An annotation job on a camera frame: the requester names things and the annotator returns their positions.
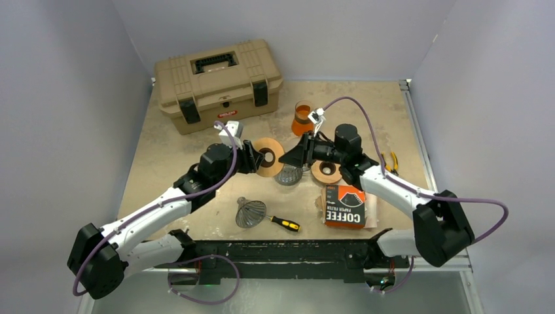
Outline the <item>smoky glass carafe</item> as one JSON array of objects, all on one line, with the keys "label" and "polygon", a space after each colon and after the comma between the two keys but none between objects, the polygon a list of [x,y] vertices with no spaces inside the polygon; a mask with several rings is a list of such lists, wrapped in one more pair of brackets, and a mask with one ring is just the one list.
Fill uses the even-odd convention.
[{"label": "smoky glass carafe", "polygon": [[274,177],[275,182],[282,186],[293,186],[299,183],[303,176],[301,167],[285,164],[282,170]]}]

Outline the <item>smoky glass dripper cone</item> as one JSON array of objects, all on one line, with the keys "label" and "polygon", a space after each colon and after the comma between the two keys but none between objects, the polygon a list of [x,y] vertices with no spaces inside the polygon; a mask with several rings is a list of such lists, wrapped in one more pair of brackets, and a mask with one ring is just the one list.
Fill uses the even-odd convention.
[{"label": "smoky glass dripper cone", "polygon": [[243,229],[253,228],[266,218],[266,204],[259,200],[248,200],[245,197],[237,199],[238,210],[235,222]]}]

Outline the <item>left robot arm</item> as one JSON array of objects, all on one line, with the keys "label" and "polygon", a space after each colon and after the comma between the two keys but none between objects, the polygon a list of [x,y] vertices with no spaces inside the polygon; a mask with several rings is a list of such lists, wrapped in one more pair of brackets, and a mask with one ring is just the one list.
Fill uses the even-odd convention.
[{"label": "left robot arm", "polygon": [[133,249],[162,227],[207,204],[233,175],[256,173],[263,160],[264,154],[249,140],[234,146],[212,144],[155,200],[105,226],[83,226],[67,260],[75,275],[73,295],[89,294],[97,300],[112,293],[132,266]]}]

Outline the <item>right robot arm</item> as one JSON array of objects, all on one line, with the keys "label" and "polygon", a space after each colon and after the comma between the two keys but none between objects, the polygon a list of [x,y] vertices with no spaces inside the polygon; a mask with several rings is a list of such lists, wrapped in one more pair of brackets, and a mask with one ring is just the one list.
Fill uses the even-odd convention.
[{"label": "right robot arm", "polygon": [[395,176],[387,175],[363,152],[355,126],[337,126],[333,141],[306,132],[295,147],[279,157],[279,162],[295,167],[316,161],[338,164],[348,185],[377,196],[411,218],[411,229],[384,230],[371,238],[367,256],[375,266],[383,266],[396,256],[420,256],[441,267],[474,242],[474,232],[454,193],[444,190],[435,194],[403,179],[395,183]]}]

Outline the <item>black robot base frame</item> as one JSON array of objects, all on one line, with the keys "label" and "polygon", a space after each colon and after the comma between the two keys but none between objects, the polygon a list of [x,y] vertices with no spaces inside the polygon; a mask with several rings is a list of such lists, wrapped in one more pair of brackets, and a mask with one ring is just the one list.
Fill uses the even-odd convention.
[{"label": "black robot base frame", "polygon": [[149,268],[200,269],[203,285],[221,279],[339,279],[363,283],[389,268],[407,270],[407,256],[388,258],[371,239],[198,240],[166,235],[128,253],[104,244],[87,264],[81,283],[104,294],[124,279]]}]

